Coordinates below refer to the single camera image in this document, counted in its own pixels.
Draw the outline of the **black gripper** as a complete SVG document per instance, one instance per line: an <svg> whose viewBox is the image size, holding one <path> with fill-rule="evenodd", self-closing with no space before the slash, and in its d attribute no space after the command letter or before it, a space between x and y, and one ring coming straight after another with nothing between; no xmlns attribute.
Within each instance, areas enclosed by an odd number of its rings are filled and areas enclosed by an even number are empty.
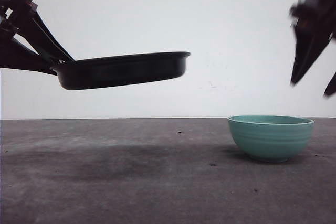
<svg viewBox="0 0 336 224"><path fill-rule="evenodd" d="M19 33L36 50L30 50L14 38ZM37 13L33 0L1 0L1 68L42 72L55 62L74 58L54 38Z"/></svg>
<svg viewBox="0 0 336 224"><path fill-rule="evenodd" d="M295 60L290 83L296 85L335 36L335 0L298 0L290 8L296 37ZM336 93L336 73L325 97Z"/></svg>

